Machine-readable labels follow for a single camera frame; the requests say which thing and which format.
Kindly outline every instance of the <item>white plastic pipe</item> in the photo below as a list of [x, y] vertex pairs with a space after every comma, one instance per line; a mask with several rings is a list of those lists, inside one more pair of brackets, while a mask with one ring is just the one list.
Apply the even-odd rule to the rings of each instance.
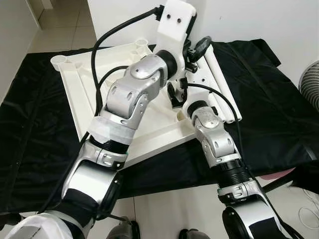
[[227, 85], [227, 82], [225, 80], [224, 74], [222, 73], [218, 61], [215, 57], [214, 51], [213, 51], [213, 47], [212, 45], [210, 45], [208, 47], [208, 49], [205, 52], [205, 60], [207, 61], [207, 64], [211, 70], [211, 72], [213, 73], [213, 76], [218, 84], [218, 87], [221, 91], [221, 93], [229, 100], [229, 102], [232, 104], [232, 106], [234, 107], [237, 117], [239, 120], [242, 119], [242, 116], [238, 110], [237, 104], [233, 98], [233, 95], [231, 94], [229, 87]]
[[[221, 90], [219, 89], [218, 87], [218, 84], [213, 76], [213, 74], [211, 73], [211, 70], [205, 60], [204, 57], [201, 57], [198, 61], [197, 61], [197, 65], [200, 69], [204, 69], [208, 72], [208, 75], [209, 75], [209, 83], [210, 83], [210, 87], [213, 88], [214, 90], [217, 90], [218, 92], [222, 93]], [[214, 98], [215, 98], [215, 101], [217, 102], [217, 104], [219, 105], [219, 108], [220, 110], [217, 109], [217, 111], [222, 111], [222, 114], [224, 115], [225, 117], [225, 121], [227, 123], [232, 123], [235, 121], [235, 117], [230, 109], [230, 107], [227, 105], [227, 103], [222, 99], [220, 98], [219, 96], [216, 96], [216, 95], [213, 95]]]

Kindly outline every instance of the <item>white mounting plate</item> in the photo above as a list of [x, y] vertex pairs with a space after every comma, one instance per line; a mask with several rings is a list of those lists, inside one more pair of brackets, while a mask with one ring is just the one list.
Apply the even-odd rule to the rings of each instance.
[[[96, 71], [100, 80], [114, 67], [131, 65], [142, 57], [151, 54], [143, 40], [137, 43], [102, 49], [97, 52]], [[72, 116], [79, 139], [85, 134], [95, 111], [95, 87], [91, 72], [91, 52], [55, 56], [51, 62], [60, 71], [70, 104]], [[121, 78], [124, 70], [110, 75], [101, 87], [103, 104], [111, 84]], [[140, 126], [129, 147], [125, 167], [141, 162], [158, 153], [166, 151], [193, 138], [194, 129], [188, 119], [177, 119], [180, 109], [172, 110], [166, 87], [156, 99], [151, 101], [145, 111]]]

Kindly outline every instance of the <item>floor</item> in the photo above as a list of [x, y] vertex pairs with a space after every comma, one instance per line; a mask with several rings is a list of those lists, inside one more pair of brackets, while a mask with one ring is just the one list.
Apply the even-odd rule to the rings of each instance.
[[[85, 0], [60, 0], [55, 10], [45, 10], [42, 13], [39, 23], [42, 31], [35, 37], [29, 52], [89, 48], [96, 41]], [[260, 181], [263, 185], [268, 183], [262, 179]], [[226, 239], [228, 237], [221, 220], [224, 206], [219, 202], [216, 191], [216, 185], [208, 185], [121, 199], [117, 201], [113, 214], [128, 216], [138, 221], [142, 239], [176, 239], [178, 232], [183, 228], [197, 228], [212, 239]], [[298, 218], [301, 207], [309, 207], [316, 211], [303, 190], [285, 185], [270, 192], [269, 198], [283, 220], [305, 238], [319, 238], [319, 230], [307, 229]], [[304, 211], [302, 216], [309, 226], [319, 225], [311, 213]], [[97, 222], [88, 239], [106, 238], [110, 229], [117, 223], [113, 219]], [[6, 226], [0, 232], [0, 238], [10, 229], [10, 226]]]
[[54, 52], [93, 47], [96, 36], [86, 0], [58, 0], [54, 9], [45, 9], [41, 30], [29, 52]]

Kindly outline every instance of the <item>black connector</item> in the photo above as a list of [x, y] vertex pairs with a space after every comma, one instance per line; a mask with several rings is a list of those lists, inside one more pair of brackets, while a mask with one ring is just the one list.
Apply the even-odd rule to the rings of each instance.
[[161, 16], [163, 15], [163, 11], [164, 11], [164, 6], [163, 5], [159, 5], [158, 7], [155, 7], [156, 12], [156, 20], [160, 21]]

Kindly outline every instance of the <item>fan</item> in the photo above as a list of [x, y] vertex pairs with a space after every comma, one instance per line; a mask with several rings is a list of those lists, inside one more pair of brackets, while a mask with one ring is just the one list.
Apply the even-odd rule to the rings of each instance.
[[299, 81], [299, 91], [319, 111], [319, 61], [303, 72]]

